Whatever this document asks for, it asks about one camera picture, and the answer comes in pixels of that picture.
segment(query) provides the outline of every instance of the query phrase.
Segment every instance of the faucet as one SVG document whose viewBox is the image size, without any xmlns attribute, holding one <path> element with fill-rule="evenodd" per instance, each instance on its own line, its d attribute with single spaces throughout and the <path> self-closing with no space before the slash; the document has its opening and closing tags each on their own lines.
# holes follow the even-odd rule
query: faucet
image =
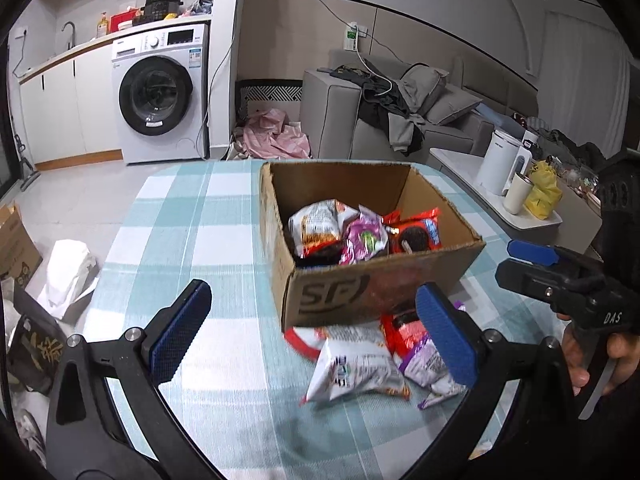
<svg viewBox="0 0 640 480">
<path fill-rule="evenodd" d="M 67 25 L 71 25 L 71 28 L 73 29 L 73 32 L 71 33 L 71 43 L 66 44 L 67 50 L 71 50 L 73 47 L 76 46 L 76 24 L 74 22 L 66 22 L 62 26 L 62 32 L 65 31 Z"/>
</svg>

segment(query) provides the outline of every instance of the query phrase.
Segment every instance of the curtain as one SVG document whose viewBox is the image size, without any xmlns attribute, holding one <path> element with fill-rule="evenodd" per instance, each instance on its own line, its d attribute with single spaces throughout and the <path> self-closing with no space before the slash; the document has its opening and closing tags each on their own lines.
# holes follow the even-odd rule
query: curtain
<svg viewBox="0 0 640 480">
<path fill-rule="evenodd" d="M 539 117 L 605 157 L 620 150 L 629 97 L 630 53 L 622 37 L 549 12 L 538 85 Z"/>
</svg>

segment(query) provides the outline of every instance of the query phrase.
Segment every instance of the sofa armrest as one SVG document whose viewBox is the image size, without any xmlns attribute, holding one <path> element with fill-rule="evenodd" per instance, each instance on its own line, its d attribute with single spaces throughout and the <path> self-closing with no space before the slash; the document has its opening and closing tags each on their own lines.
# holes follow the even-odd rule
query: sofa armrest
<svg viewBox="0 0 640 480">
<path fill-rule="evenodd" d="M 487 121 L 482 115 L 470 112 L 447 124 L 464 132 L 469 139 L 474 142 L 471 155 L 484 156 L 491 143 L 491 135 L 494 132 L 494 125 Z"/>
<path fill-rule="evenodd" d="M 306 70 L 300 123 L 315 158 L 349 158 L 361 89 L 327 73 Z"/>
</svg>

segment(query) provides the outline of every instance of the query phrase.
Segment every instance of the tablecloth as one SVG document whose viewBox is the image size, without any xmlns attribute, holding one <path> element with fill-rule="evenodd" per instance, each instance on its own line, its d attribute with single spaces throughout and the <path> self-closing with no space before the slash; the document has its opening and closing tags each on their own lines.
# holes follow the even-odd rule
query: tablecloth
<svg viewBox="0 0 640 480">
<path fill-rule="evenodd" d="M 88 341 L 144 327 L 193 278 L 213 302 L 174 379 L 160 391 L 192 439 L 230 479 L 399 478 L 424 452 L 459 399 L 420 412 L 410 401 L 365 394 L 300 407 L 314 365 L 283 340 L 258 228 L 262 161 L 190 162 L 149 177 L 120 228 L 84 326 Z M 483 236 L 486 247 L 451 295 L 481 328 L 512 341 L 561 335 L 548 306 L 501 290 L 496 265 L 507 235 L 452 180 L 415 167 Z M 138 450 L 153 456 L 110 380 Z M 497 435 L 516 384 L 509 383 L 481 440 Z"/>
</svg>

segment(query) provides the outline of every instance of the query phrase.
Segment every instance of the washing machine door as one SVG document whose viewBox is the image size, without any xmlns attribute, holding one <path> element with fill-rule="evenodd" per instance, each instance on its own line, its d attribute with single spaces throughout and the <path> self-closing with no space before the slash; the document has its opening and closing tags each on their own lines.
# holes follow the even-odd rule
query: washing machine door
<svg viewBox="0 0 640 480">
<path fill-rule="evenodd" d="M 138 133 L 159 136 L 180 123 L 192 92 L 191 76 L 181 64 L 168 57 L 145 57 L 122 80 L 120 111 Z"/>
</svg>

